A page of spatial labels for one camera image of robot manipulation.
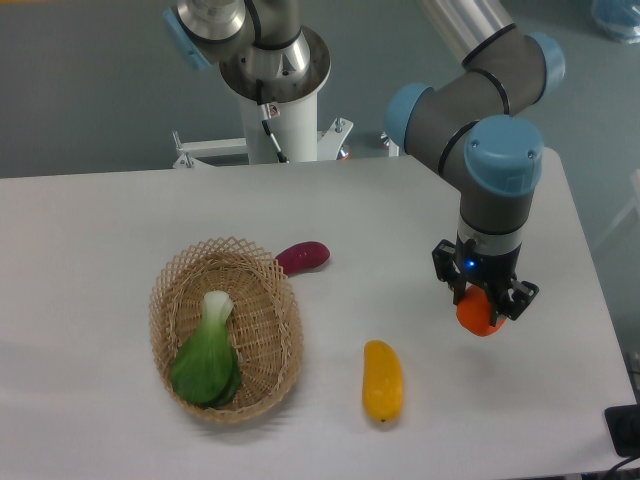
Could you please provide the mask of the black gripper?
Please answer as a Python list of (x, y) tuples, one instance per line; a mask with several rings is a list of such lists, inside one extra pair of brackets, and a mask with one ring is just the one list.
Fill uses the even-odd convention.
[(452, 292), (454, 305), (464, 297), (467, 284), (489, 290), (490, 325), (496, 327), (504, 318), (517, 320), (540, 291), (536, 284), (516, 279), (520, 250), (518, 245), (500, 255), (483, 254), (474, 240), (463, 242), (457, 237), (455, 245), (441, 240), (432, 251), (432, 260), (436, 277)]

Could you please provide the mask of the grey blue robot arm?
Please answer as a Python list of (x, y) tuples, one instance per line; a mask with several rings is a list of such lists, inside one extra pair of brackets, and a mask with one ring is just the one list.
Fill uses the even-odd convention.
[[(520, 113), (565, 73), (559, 45), (521, 33), (498, 1), (427, 1), (428, 17), (463, 67), (435, 89), (402, 87), (385, 115), (389, 140), (460, 195), (454, 241), (432, 258), (459, 322), (497, 327), (518, 318), (538, 289), (516, 264), (541, 178), (544, 142)], [(328, 49), (300, 20), (295, 1), (177, 1), (163, 16), (197, 70), (217, 65), (239, 97), (253, 163), (315, 161), (314, 102), (330, 71)]]

